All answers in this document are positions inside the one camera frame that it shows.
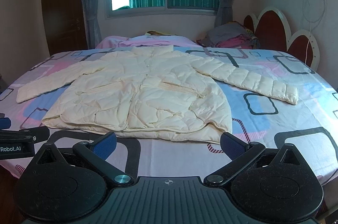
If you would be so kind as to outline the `dark brown wooden door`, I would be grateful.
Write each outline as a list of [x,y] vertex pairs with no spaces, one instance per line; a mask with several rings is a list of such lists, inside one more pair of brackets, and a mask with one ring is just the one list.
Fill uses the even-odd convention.
[[88,48],[81,0],[41,0],[49,54]]

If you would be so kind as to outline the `pink folded blanket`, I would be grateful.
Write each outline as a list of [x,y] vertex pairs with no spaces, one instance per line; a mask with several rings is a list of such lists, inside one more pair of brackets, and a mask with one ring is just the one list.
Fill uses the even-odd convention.
[[142,35],[133,38],[108,36],[96,46],[96,49],[169,45],[186,48],[199,47],[196,42],[193,42],[192,40],[183,36]]

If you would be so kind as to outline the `cream quilted puffer jacket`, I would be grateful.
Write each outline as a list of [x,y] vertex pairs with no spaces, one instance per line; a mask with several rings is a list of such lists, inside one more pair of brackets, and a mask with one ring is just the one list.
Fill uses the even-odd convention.
[[20,87],[17,102],[64,88],[42,118],[50,128],[119,137],[219,143],[232,131],[220,82],[292,105],[296,87],[173,46],[117,51],[77,62]]

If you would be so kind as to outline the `yellow patterned pillow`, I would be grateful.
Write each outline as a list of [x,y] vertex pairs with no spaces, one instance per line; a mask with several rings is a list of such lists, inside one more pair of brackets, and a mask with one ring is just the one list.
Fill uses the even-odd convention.
[[156,30],[149,30],[144,35],[145,36],[174,36],[171,33],[158,32]]

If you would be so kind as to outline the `pile of grey pink clothes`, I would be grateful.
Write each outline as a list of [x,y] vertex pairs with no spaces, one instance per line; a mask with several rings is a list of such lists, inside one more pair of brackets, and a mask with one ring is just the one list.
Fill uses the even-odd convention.
[[259,40],[254,33],[236,21],[211,29],[196,43],[205,48],[260,48]]

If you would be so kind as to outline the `red white scalloped headboard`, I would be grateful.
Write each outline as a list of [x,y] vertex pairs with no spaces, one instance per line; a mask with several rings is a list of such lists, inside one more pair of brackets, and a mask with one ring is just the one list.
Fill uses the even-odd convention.
[[315,37],[305,29],[291,33],[289,22],[281,10],[266,7],[259,16],[247,15],[243,25],[258,38],[261,49],[287,52],[317,70],[320,50]]

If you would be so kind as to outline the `patterned pink blue bedsheet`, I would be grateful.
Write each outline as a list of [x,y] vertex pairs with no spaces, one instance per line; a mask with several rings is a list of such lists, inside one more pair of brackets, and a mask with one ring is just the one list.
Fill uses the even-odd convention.
[[[221,84],[232,111],[233,134],[245,142],[260,142],[268,148],[294,144],[320,183],[337,177],[337,91],[319,74],[297,58],[272,50],[186,48],[186,52],[214,57],[297,87],[298,103],[290,105]],[[59,53],[22,75],[1,93],[1,113],[11,120],[11,129],[40,126],[41,119],[62,93],[57,90],[18,104],[17,90],[23,84],[79,61],[94,61],[106,53],[107,49]],[[108,161],[134,177],[205,177],[228,163],[229,158],[217,144],[119,139]]]

